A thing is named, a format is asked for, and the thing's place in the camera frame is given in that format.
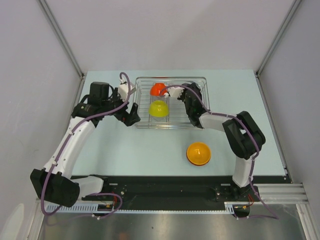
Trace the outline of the wire dish rack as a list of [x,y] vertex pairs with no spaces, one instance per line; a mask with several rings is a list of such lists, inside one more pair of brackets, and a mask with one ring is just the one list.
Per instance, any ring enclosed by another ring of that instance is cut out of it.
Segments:
[[[135,79],[136,92],[133,96],[134,102],[138,104],[137,113],[140,121],[134,125],[138,129],[196,129],[191,124],[185,104],[181,100],[176,97],[164,98],[150,95],[150,90],[156,83],[162,83],[165,86],[195,83],[203,103],[207,108],[210,107],[207,79],[203,76],[139,76]],[[149,114],[150,104],[156,100],[162,100],[168,105],[167,116],[159,118]]]

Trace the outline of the yellow-green bowl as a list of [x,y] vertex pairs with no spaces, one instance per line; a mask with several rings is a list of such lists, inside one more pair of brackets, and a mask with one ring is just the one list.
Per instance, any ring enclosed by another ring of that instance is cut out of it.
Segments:
[[149,105],[148,112],[152,117],[163,118],[169,114],[169,107],[163,100],[155,100]]

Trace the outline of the red-orange bowl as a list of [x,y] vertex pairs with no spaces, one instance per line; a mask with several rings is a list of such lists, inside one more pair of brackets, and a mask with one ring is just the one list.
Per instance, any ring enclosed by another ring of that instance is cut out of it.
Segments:
[[160,97],[167,93],[166,85],[163,82],[156,82],[150,89],[151,96]]

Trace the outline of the orange-yellow bowl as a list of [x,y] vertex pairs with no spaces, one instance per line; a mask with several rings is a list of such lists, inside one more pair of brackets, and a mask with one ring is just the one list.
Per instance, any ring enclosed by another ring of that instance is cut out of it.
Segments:
[[211,150],[203,142],[194,142],[186,150],[187,159],[210,159],[211,160]]

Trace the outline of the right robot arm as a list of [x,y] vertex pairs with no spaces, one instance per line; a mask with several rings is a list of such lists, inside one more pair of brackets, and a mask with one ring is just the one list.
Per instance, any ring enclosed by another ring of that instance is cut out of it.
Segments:
[[184,83],[174,88],[176,98],[184,103],[190,123],[200,129],[224,132],[232,152],[236,156],[230,188],[231,196],[242,201],[249,194],[248,185],[253,183],[254,161],[258,157],[266,137],[247,111],[237,115],[211,112],[203,103],[196,83]]

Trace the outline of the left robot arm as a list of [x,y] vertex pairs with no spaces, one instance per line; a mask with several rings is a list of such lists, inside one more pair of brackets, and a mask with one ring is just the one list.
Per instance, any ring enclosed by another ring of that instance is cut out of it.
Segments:
[[106,82],[91,83],[89,93],[74,107],[68,129],[51,159],[42,169],[34,169],[30,174],[41,201],[72,207],[87,195],[94,194],[100,200],[110,196],[111,188],[102,178],[88,176],[73,181],[72,172],[88,137],[105,116],[115,116],[127,127],[140,121],[137,103],[127,111],[129,97],[135,90],[132,83],[123,80],[115,88]]

